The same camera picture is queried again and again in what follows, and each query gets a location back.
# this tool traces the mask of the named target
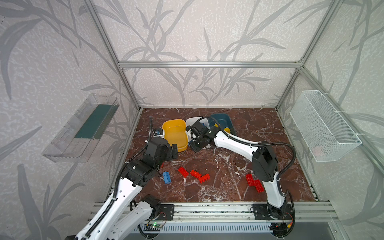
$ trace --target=wire basket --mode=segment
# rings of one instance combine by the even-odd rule
[[[303,91],[290,112],[317,162],[340,159],[361,140],[318,90]]]

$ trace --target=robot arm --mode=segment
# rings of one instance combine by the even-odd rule
[[[190,142],[191,148],[198,152],[211,142],[217,147],[223,147],[242,155],[252,162],[253,174],[263,182],[267,193],[268,210],[272,217],[278,218],[285,212],[287,202],[278,178],[278,161],[271,146],[252,146],[251,142],[234,135],[226,135],[219,127],[208,129],[199,121],[186,128],[196,137]]]
[[[119,220],[129,203],[155,176],[162,163],[177,158],[177,147],[171,148],[168,141],[160,137],[149,140],[145,149],[142,159],[133,159],[124,164],[115,184],[117,189],[89,224],[76,235],[75,240],[124,239],[140,223],[160,214],[160,200],[147,195]]]

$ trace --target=green mat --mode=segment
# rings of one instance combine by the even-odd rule
[[[85,121],[75,138],[100,139],[119,105],[99,104]]]

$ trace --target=wallpaper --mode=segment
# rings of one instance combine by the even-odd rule
[[[384,234],[384,178],[358,147],[335,162],[316,162],[289,112],[304,90],[299,76],[279,109],[286,132],[321,201],[331,201],[351,240],[379,240]]]
[[[95,0],[120,61],[300,60],[329,0]]]
[[[330,0],[95,0],[120,61],[297,61]],[[142,106],[274,106],[292,69],[124,69]]]
[[[61,240],[104,200],[137,114],[82,1],[0,0],[0,239]],[[116,96],[86,163],[41,154],[90,93]]]
[[[135,68],[125,74],[142,106],[275,107],[293,72],[293,68]]]
[[[384,1],[347,1],[306,66],[383,152]],[[303,90],[299,77],[279,109],[321,200],[330,200],[350,239],[384,235],[384,178],[360,147],[336,162],[316,162],[289,112]]]
[[[345,1],[306,67],[384,154],[384,2]]]

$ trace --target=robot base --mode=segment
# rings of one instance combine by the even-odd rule
[[[255,215],[255,220],[277,220],[276,218],[272,218],[271,215],[268,213],[267,204],[252,204],[253,208],[253,214]],[[282,220],[283,217],[286,222],[291,221],[291,216],[287,214],[292,215],[292,206],[290,204],[286,205],[285,212],[283,216],[280,216],[278,220]]]

